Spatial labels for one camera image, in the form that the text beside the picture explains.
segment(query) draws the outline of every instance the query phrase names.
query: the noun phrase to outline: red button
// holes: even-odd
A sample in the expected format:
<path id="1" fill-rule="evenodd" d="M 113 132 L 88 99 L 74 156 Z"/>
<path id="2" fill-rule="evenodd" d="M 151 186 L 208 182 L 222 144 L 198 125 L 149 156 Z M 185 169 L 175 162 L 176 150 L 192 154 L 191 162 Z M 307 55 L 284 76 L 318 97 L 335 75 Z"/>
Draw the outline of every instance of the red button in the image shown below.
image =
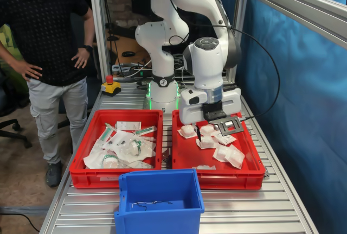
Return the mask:
<path id="1" fill-rule="evenodd" d="M 108 83 L 109 85 L 113 84 L 113 76 L 112 75 L 106 76 L 106 83 Z"/>

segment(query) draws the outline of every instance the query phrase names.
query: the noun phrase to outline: gray cargo pants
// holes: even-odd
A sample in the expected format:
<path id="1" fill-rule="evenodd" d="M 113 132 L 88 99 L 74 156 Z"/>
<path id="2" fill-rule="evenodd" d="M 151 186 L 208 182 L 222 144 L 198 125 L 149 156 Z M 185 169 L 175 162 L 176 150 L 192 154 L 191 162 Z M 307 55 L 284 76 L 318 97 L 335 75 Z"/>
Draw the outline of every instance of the gray cargo pants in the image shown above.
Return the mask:
<path id="1" fill-rule="evenodd" d="M 58 163 L 60 157 L 56 132 L 59 100 L 63 98 L 70 120 L 73 150 L 76 151 L 77 142 L 87 122 L 86 79 L 68 86 L 50 86 L 35 79 L 31 79 L 27 84 L 31 101 L 30 112 L 35 118 L 43 158 L 48 163 Z"/>

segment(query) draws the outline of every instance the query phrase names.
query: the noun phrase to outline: wristwatch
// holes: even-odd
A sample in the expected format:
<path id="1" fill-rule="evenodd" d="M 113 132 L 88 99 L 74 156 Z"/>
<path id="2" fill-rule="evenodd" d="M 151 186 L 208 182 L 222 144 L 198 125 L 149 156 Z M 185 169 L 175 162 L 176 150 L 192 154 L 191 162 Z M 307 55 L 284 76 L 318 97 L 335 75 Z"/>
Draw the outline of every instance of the wristwatch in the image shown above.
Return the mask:
<path id="1" fill-rule="evenodd" d="M 93 47 L 91 47 L 91 46 L 88 46 L 88 45 L 83 45 L 83 47 L 82 48 L 85 48 L 90 54 L 92 54 L 93 53 Z"/>

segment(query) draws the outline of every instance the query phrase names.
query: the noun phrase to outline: sneaker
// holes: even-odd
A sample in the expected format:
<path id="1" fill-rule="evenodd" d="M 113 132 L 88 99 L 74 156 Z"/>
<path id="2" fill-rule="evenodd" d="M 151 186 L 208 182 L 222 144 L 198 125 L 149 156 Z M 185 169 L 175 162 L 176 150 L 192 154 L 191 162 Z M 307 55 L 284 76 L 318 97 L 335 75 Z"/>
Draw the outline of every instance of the sneaker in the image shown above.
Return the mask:
<path id="1" fill-rule="evenodd" d="M 49 187 L 53 188 L 59 185 L 61 181 L 61 167 L 61 162 L 48 164 L 46 183 Z"/>

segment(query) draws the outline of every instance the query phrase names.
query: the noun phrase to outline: man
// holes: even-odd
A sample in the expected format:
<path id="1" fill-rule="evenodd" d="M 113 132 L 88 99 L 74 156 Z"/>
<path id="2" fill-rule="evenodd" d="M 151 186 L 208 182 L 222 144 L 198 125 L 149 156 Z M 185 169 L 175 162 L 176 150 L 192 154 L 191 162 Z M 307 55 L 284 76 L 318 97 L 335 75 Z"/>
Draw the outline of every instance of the man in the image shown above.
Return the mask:
<path id="1" fill-rule="evenodd" d="M 70 14 L 83 16 L 85 45 L 78 48 Z M 8 24 L 25 61 L 17 61 L 0 43 L 0 58 L 22 75 L 29 87 L 38 138 L 48 161 L 46 182 L 61 180 L 57 124 L 59 99 L 70 120 L 74 151 L 86 123 L 87 86 L 83 68 L 92 52 L 93 14 L 84 0 L 0 0 L 0 26 Z"/>

